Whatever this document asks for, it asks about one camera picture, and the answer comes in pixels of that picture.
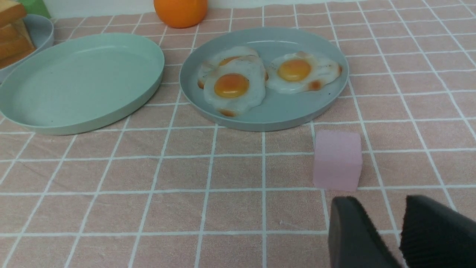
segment mint green plate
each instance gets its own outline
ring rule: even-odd
[[[68,135],[118,121],[158,89],[164,54],[150,39],[106,33],[29,58],[0,85],[0,112],[40,134]]]

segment wall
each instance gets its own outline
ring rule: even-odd
[[[44,0],[54,18],[138,14],[154,11],[153,0]],[[253,8],[269,4],[311,4],[327,0],[208,0],[211,8]],[[348,2],[352,0],[333,0]]]

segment pink cube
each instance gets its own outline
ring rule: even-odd
[[[330,130],[316,133],[313,178],[315,187],[356,191],[362,162],[360,134]]]

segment plate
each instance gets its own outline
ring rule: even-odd
[[[53,45],[54,26],[48,18],[40,15],[28,14],[23,21],[25,22],[31,41],[35,45],[36,50],[20,61],[0,69],[0,83],[2,83],[2,81],[4,81],[5,78],[22,62]]]
[[[162,80],[164,54],[147,37],[106,33],[29,58],[0,85],[0,112],[40,134],[109,125],[140,108]]]
[[[197,85],[197,73],[204,60],[234,46],[256,49],[265,66],[283,54],[305,51],[326,55],[338,62],[343,71],[341,76],[317,92],[288,95],[267,88],[260,106],[237,117],[225,117],[205,102],[203,90]],[[263,27],[234,31],[205,43],[185,60],[179,77],[183,94],[205,118],[228,128],[267,132],[302,125],[329,109],[347,84],[349,64],[340,49],[321,36],[298,29]]]

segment fried egg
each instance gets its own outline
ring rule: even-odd
[[[238,116],[261,104],[266,95],[266,70],[261,59],[236,58],[208,74],[205,101],[224,116]]]
[[[237,46],[219,52],[211,59],[204,61],[198,70],[198,87],[203,89],[208,74],[214,69],[218,68],[219,66],[223,66],[236,58],[247,55],[258,57],[258,52],[250,47]]]
[[[342,73],[342,67],[325,56],[299,51],[275,58],[267,67],[266,86],[283,94],[318,91]]]

